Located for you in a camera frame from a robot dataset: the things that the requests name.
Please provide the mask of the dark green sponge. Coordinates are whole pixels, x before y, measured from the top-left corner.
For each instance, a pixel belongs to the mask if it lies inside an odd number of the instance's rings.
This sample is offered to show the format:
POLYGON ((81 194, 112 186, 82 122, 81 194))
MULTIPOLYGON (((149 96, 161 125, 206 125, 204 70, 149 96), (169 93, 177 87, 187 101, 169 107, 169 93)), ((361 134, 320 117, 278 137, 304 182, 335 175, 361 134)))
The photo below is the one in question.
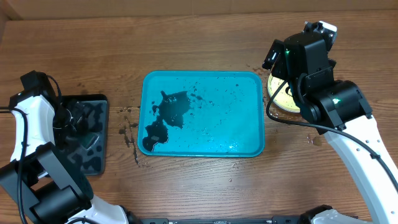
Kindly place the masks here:
POLYGON ((92 132, 88 132, 80 136, 80 144, 85 149, 89 149, 97 140, 98 140, 98 135, 92 132))

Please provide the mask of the yellow-rimmed plate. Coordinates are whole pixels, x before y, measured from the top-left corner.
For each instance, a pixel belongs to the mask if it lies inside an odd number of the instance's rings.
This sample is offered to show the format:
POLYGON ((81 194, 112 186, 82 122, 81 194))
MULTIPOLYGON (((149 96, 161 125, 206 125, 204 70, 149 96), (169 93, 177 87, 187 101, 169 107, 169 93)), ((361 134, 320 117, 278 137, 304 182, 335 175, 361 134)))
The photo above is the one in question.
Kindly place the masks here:
MULTIPOLYGON (((280 78, 273 77, 269 75, 267 81, 267 92, 269 96, 273 96, 278 87, 283 83, 283 80, 280 78)), ((300 108, 296 106, 289 84, 286 83, 281 90, 278 92, 276 97, 274 98, 274 103, 281 108, 282 110, 291 112, 291 113, 300 113, 300 108)))

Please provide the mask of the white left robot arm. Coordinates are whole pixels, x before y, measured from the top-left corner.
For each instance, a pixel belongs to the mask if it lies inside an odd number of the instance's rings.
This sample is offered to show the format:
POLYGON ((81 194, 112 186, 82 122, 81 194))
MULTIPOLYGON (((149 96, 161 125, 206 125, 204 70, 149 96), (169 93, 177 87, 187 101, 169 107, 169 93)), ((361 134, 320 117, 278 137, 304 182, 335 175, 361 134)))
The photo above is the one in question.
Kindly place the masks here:
POLYGON ((62 110, 55 80, 35 70, 24 89, 1 108, 16 120, 16 143, 1 168, 1 187, 17 204, 22 223, 140 223, 121 205, 97 197, 85 177, 56 147, 53 120, 62 110))

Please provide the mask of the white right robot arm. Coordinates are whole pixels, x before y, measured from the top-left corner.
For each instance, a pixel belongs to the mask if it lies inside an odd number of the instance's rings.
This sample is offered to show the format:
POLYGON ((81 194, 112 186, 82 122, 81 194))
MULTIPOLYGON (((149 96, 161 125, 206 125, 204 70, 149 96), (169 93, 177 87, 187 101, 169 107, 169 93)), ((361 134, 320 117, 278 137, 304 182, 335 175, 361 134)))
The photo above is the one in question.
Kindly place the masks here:
POLYGON ((333 34, 301 32, 275 40, 262 67, 290 87, 304 121, 340 156, 373 223, 397 223, 397 166, 389 155, 366 97, 351 81, 334 78, 328 57, 333 34))

